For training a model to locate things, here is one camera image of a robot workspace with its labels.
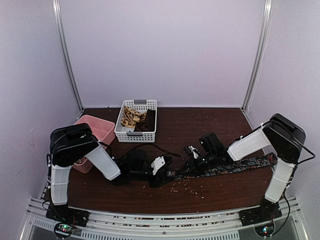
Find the navy floral patterned tie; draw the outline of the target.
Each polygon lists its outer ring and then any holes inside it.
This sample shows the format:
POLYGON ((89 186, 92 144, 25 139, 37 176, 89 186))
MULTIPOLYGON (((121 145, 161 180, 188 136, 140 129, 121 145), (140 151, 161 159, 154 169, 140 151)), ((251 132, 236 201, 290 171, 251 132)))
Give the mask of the navy floral patterned tie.
POLYGON ((260 155, 257 157, 246 158, 236 161, 231 165, 210 166, 205 170, 195 170, 187 166, 184 169, 168 169, 164 173, 164 177, 169 180, 182 180, 189 178, 215 177, 220 175, 235 174, 243 171, 253 170, 257 168, 275 166, 278 159, 274 153, 260 155))

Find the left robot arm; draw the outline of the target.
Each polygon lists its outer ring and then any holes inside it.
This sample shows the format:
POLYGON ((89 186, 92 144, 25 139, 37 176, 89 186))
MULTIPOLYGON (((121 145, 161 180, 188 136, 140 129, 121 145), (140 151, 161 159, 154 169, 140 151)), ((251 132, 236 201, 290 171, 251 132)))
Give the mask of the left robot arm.
POLYGON ((132 180, 149 181, 160 187, 166 175, 165 166, 176 153, 159 146, 163 155, 148 161, 148 155, 139 144, 120 158, 114 158, 111 147, 98 140, 87 123, 55 129, 50 134, 50 153, 47 155, 50 209, 61 222, 72 218, 68 206, 70 170, 82 158, 89 160, 115 186, 127 185, 132 180))

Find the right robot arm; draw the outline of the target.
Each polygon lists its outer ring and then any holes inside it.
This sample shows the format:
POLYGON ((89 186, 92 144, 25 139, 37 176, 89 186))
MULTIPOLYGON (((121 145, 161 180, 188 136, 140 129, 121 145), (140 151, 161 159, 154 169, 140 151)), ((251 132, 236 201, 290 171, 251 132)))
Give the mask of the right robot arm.
POLYGON ((298 166, 316 155, 305 146, 305 131, 283 115, 276 113, 268 121, 224 146, 214 133, 199 139, 205 153, 194 146, 185 147, 189 159, 184 175, 213 175, 242 171, 267 163, 274 165, 273 175, 256 210, 259 220, 268 220, 293 180, 298 166))

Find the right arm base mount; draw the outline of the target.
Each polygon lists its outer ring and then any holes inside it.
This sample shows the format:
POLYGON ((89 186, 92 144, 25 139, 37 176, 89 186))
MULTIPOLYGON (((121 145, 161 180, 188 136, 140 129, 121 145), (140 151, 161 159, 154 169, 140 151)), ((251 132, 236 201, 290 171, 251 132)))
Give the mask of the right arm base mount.
POLYGON ((278 204, 260 205, 258 207, 241 210, 238 214, 243 227, 271 221, 274 218, 282 216, 282 212, 278 204))

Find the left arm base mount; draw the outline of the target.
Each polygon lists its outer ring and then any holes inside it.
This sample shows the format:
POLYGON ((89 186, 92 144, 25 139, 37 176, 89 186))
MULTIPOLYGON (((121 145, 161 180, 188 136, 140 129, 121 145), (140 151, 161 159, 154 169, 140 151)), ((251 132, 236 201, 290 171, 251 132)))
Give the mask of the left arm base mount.
POLYGON ((86 227, 90 213, 86 210, 70 208, 67 204, 50 204, 46 211, 46 218, 71 226, 86 227))

